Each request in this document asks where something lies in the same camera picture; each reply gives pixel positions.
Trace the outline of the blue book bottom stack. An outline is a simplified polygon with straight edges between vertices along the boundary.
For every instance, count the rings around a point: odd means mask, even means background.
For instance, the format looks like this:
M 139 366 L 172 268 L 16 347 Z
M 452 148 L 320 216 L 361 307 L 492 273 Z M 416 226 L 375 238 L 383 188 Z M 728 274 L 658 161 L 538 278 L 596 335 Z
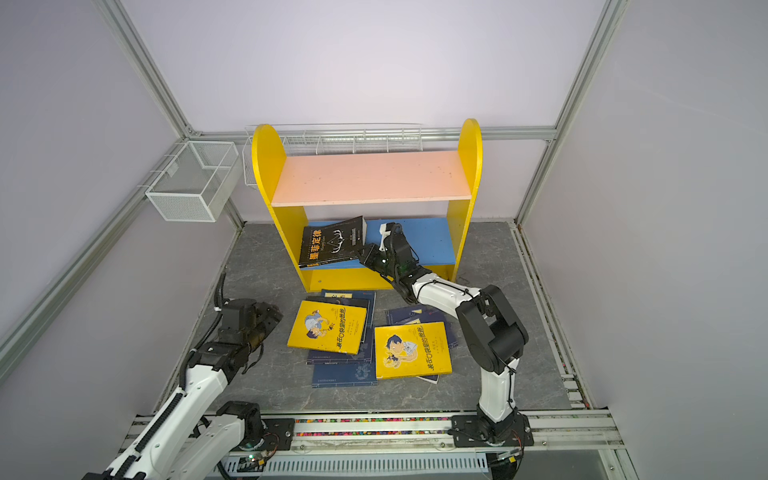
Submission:
M 313 370 L 312 387 L 355 387 L 377 384 L 374 365 L 374 325 L 376 293 L 374 291 L 327 291 L 310 297 L 324 303 L 351 305 L 366 309 L 366 322 L 357 354 L 310 350 L 307 364 Z

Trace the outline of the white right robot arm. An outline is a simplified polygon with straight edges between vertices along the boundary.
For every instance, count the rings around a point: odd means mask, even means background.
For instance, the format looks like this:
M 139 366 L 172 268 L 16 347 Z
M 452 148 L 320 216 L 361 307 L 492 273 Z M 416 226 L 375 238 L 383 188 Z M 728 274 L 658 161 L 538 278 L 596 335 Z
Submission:
M 495 285 L 459 285 L 422 266 L 399 223 L 382 225 L 380 235 L 379 243 L 360 251 L 360 263 L 406 302 L 458 320 L 469 352 L 482 369 L 478 416 L 495 430 L 510 425 L 518 414 L 514 382 L 529 335 L 504 293 Z

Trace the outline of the white mesh basket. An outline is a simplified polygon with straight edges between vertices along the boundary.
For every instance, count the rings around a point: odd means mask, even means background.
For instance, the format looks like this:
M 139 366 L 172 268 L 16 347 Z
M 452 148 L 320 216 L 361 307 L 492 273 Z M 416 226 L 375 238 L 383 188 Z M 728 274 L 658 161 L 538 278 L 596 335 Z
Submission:
M 214 223 L 243 174 L 240 151 L 226 141 L 186 141 L 145 196 L 168 222 Z

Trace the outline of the yellow cartoon book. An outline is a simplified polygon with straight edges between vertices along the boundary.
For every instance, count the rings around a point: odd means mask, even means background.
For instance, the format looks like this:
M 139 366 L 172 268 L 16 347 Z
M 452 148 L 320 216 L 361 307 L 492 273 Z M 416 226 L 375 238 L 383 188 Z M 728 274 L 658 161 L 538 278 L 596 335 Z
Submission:
M 368 310 L 352 306 L 304 300 L 287 340 L 290 348 L 330 353 L 357 354 Z
M 376 378 L 429 377 L 453 372 L 450 347 L 442 323 L 376 327 Z

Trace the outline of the yellow bookshelf with coloured shelves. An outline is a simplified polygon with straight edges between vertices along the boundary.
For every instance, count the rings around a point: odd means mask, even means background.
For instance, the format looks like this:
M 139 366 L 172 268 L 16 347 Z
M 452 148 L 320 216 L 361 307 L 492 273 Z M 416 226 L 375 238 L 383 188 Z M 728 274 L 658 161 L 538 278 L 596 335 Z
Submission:
M 253 176 L 294 265 L 300 260 L 309 207 L 445 202 L 444 216 L 411 214 L 403 225 L 430 271 L 455 280 L 483 170 L 479 123 L 464 122 L 454 151 L 289 156 L 277 130 L 251 138 Z

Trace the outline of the black book orange title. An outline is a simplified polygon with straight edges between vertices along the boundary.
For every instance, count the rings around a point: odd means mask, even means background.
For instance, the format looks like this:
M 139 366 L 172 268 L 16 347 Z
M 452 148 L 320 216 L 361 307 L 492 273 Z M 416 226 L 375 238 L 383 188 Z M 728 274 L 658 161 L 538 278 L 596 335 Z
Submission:
M 312 268 L 356 260 L 365 245 L 366 234 L 367 222 L 363 216 L 323 226 L 306 226 L 298 265 Z

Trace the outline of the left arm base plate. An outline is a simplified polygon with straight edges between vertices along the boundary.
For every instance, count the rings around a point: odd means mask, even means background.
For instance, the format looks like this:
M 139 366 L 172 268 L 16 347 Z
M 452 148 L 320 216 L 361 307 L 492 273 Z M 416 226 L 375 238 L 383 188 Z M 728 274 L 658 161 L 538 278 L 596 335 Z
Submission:
M 294 418 L 261 418 L 245 424 L 242 451 L 287 451 L 291 448 L 296 421 Z

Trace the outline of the aluminium frame rail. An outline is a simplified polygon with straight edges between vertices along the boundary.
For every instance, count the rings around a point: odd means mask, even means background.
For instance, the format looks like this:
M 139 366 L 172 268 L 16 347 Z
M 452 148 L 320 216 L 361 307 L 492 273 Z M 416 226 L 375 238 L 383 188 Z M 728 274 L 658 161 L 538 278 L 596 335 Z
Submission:
M 184 142 L 117 1 L 1 5 L 1 332 L 9 375 Z

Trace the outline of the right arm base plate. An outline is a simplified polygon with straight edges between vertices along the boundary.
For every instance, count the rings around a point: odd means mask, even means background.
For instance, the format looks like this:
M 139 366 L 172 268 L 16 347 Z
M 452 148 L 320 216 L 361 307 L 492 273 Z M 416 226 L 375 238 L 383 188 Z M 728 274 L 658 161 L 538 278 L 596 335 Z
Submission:
M 529 447 L 535 441 L 529 419 L 519 410 L 501 422 L 481 413 L 454 415 L 448 433 L 456 447 Z

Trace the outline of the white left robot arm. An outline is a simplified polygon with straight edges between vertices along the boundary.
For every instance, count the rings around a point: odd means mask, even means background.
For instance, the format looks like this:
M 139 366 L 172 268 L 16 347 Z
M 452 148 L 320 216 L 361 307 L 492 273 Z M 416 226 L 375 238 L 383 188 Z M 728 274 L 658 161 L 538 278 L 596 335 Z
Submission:
M 228 401 L 205 413 L 234 377 L 254 362 L 283 315 L 252 299 L 218 299 L 216 338 L 190 350 L 177 386 L 148 425 L 104 471 L 85 479 L 203 479 L 243 447 L 256 451 L 272 434 L 258 404 Z

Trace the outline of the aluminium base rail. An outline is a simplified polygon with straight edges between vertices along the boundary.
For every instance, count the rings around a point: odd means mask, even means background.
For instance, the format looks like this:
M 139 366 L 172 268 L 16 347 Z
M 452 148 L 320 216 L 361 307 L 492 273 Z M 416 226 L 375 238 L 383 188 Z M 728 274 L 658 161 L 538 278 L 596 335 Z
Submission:
M 210 474 L 225 478 L 266 478 L 290 474 L 355 477 L 502 469 L 517 472 L 530 452 L 575 450 L 597 452 L 611 479 L 637 476 L 618 428 L 607 411 L 521 412 L 528 417 L 532 428 L 535 441 L 532 446 L 456 447 L 448 433 L 451 417 L 475 413 L 261 414 L 261 418 L 295 419 L 291 448 L 272 452 L 246 452 L 236 448 L 224 458 L 222 466 Z M 151 419 L 135 421 L 120 454 Z

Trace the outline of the blue book under yellow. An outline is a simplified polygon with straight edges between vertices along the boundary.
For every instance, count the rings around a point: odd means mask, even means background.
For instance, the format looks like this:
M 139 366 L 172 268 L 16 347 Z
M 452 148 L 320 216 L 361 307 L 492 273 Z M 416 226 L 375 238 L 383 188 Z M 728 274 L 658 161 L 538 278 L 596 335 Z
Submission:
M 450 347 L 450 355 L 451 350 L 458 345 L 458 341 L 451 330 L 445 314 L 434 308 L 421 306 L 390 310 L 387 312 L 387 321 L 388 323 L 385 326 L 405 325 L 413 323 L 442 323 L 445 326 L 448 345 Z M 440 376 L 414 378 L 429 380 L 431 383 L 436 383 Z

